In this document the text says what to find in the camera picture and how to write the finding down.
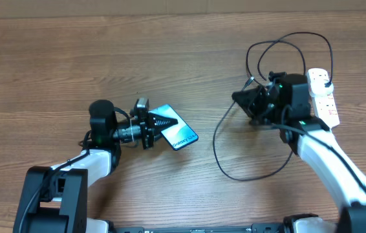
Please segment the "blue Galaxy smartphone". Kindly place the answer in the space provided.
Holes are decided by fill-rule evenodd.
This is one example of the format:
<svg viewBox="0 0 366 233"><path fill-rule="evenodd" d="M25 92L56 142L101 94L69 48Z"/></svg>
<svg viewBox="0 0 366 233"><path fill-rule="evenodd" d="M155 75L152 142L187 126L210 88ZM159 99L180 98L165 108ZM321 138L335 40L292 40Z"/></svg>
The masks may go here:
<svg viewBox="0 0 366 233"><path fill-rule="evenodd" d="M163 117L177 119L178 124L161 131L161 134L173 150L180 150L198 141L199 136L169 104L162 105L149 112Z"/></svg>

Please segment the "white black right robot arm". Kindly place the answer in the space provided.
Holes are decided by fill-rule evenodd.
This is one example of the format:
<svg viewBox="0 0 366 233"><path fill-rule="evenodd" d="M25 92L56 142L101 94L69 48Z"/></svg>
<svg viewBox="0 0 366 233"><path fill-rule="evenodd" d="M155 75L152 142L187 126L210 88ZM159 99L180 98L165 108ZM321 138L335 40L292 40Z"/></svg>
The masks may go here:
<svg viewBox="0 0 366 233"><path fill-rule="evenodd" d="M332 78L324 69L305 74L269 74L270 83L234 92L233 101L252 124L272 126L292 153L306 162L333 198L339 220L297 214L282 223L252 225L253 232L366 232L366 175L340 148L332 128L339 125Z"/></svg>

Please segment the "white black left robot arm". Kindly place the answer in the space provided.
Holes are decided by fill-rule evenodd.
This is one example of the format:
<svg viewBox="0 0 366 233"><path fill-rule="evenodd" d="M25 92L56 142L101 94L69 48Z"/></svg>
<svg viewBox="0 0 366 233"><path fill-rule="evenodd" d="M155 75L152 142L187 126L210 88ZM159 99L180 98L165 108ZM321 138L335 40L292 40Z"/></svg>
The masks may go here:
<svg viewBox="0 0 366 233"><path fill-rule="evenodd" d="M161 132L178 124L178 119L149 111L140 98L125 121L124 111L109 100L97 100L89 107L90 131L80 142L81 153L54 166L33 166L25 176L13 231L25 232L115 232L113 222L87 216L87 191L97 180L118 167L123 143L142 142L153 147Z"/></svg>

